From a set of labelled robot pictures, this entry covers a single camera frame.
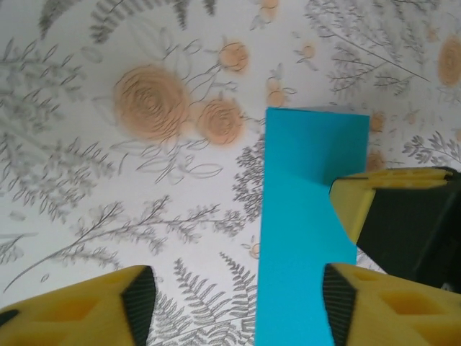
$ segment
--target floral wallpaper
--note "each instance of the floral wallpaper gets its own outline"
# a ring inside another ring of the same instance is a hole
[[[149,346],[254,345],[266,107],[369,115],[368,170],[461,169],[460,7],[0,0],[0,304],[143,263]]]

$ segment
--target orange rose drawing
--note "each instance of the orange rose drawing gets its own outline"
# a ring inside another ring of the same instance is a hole
[[[137,137],[162,141],[179,135],[190,96],[181,79],[157,66],[127,72],[115,85],[121,123]]]
[[[278,7],[279,0],[261,0],[259,14],[266,23],[270,23],[274,21]]]
[[[451,36],[439,53],[439,79],[447,87],[455,87],[461,79],[461,41]]]
[[[309,66],[312,71],[318,71],[318,68],[312,62],[316,53],[315,46],[312,43],[305,44],[302,50],[295,50],[295,53],[300,56],[300,60],[296,63],[304,63]]]
[[[276,87],[270,86],[271,82],[267,84],[267,105],[270,107],[283,107],[287,100],[285,92],[280,85]]]
[[[243,74],[249,63],[248,49],[241,42],[227,43],[219,52],[218,59],[226,71]]]
[[[244,249],[247,249],[249,251],[250,256],[252,256],[254,259],[258,260],[259,259],[259,253],[261,250],[261,245],[260,243],[255,242],[255,237],[251,237],[251,244],[242,244],[242,247]]]
[[[416,115],[418,114],[418,112],[419,112],[419,111],[409,112],[409,113],[405,116],[405,120],[408,121],[408,124],[410,124],[410,125],[416,124],[416,120],[417,120]]]
[[[439,29],[432,27],[431,25],[426,26],[426,39],[427,42],[434,43],[439,41]]]
[[[289,94],[296,94],[293,88],[282,87],[282,70],[280,63],[275,70],[271,70],[272,77],[266,81],[267,105],[270,107],[283,107],[290,100]]]
[[[385,158],[379,150],[371,150],[367,157],[367,172],[379,171],[386,166]]]
[[[372,117],[370,119],[370,132],[371,133],[379,133],[382,132],[384,128],[386,117],[384,112],[373,112]]]
[[[461,142],[461,128],[455,130],[455,137],[458,142]]]
[[[243,117],[235,101],[213,99],[197,121],[199,132],[211,143],[222,146],[234,142],[243,132]]]

